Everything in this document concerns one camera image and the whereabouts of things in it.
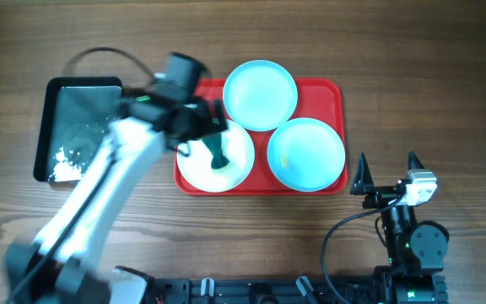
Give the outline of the white plate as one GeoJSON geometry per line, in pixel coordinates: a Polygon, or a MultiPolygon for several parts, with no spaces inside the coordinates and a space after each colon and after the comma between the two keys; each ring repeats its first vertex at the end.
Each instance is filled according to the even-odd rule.
{"type": "Polygon", "coordinates": [[[207,193],[229,191],[241,184],[254,165],[255,149],[249,133],[238,123],[227,121],[221,135],[221,152],[228,164],[220,169],[211,166],[213,155],[202,140],[180,144],[176,155],[179,172],[193,187],[207,193]]]}

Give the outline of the teal plate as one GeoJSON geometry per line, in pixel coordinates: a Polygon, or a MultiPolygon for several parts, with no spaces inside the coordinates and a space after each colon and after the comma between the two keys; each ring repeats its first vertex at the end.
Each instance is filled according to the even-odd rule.
{"type": "Polygon", "coordinates": [[[292,75],[268,60],[241,64],[223,87],[224,108],[231,119],[254,132],[270,131],[287,122],[298,99],[292,75]]]}
{"type": "Polygon", "coordinates": [[[346,153],[340,135],[315,118],[300,117],[277,128],[267,144],[272,174],[298,192],[321,191],[342,175],[346,153]]]}

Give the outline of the green yellow sponge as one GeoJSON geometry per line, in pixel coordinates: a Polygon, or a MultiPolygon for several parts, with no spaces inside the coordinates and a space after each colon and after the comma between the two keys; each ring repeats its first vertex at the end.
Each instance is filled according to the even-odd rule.
{"type": "Polygon", "coordinates": [[[224,156],[222,150],[222,135],[220,133],[208,135],[202,141],[212,155],[211,168],[213,170],[222,169],[229,164],[230,161],[224,156]]]}

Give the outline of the teal plate top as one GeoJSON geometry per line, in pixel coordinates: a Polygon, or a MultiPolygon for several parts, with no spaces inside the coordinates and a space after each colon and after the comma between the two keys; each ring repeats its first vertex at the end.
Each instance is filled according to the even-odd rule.
{"type": "Polygon", "coordinates": [[[224,108],[231,119],[254,132],[270,131],[287,122],[298,99],[292,75],[268,60],[241,64],[223,87],[224,108]]]}

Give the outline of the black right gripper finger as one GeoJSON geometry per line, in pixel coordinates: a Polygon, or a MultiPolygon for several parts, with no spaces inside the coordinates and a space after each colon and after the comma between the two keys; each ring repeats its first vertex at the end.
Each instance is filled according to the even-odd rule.
{"type": "Polygon", "coordinates": [[[408,153],[408,169],[410,171],[424,169],[424,165],[421,163],[421,161],[413,151],[410,151],[408,153]]]}
{"type": "Polygon", "coordinates": [[[358,168],[351,183],[350,194],[351,195],[366,195],[375,191],[375,185],[370,173],[366,157],[364,153],[361,153],[358,160],[358,168]]]}

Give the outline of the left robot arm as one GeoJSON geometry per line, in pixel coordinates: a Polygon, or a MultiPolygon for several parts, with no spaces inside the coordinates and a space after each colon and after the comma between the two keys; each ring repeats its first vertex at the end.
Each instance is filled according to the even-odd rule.
{"type": "Polygon", "coordinates": [[[220,100],[183,103],[150,95],[126,100],[67,202],[26,246],[3,259],[9,303],[141,303],[151,277],[95,270],[109,231],[145,172],[168,149],[227,129],[220,100]]]}

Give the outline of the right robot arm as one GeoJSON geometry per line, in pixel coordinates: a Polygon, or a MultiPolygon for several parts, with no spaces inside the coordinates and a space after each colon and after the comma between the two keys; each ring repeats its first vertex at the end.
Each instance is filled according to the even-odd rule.
{"type": "Polygon", "coordinates": [[[432,220],[419,221],[415,208],[430,201],[438,187],[435,174],[416,154],[408,154],[408,172],[393,186],[377,187],[364,155],[359,157],[350,193],[363,195],[364,209],[375,209],[389,264],[377,266],[367,290],[356,290],[359,303],[447,303],[445,278],[440,275],[450,235],[432,220]]]}

